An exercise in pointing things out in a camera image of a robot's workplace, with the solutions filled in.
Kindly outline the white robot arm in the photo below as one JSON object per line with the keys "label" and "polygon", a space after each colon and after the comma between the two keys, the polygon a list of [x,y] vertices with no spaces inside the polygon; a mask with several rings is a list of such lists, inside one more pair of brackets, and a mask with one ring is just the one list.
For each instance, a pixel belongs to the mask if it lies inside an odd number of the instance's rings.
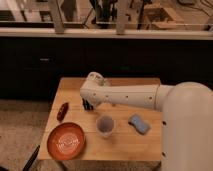
{"label": "white robot arm", "polygon": [[213,90],[197,82],[111,86],[91,72],[80,88],[93,107],[102,103],[162,113],[162,171],[213,171]]}

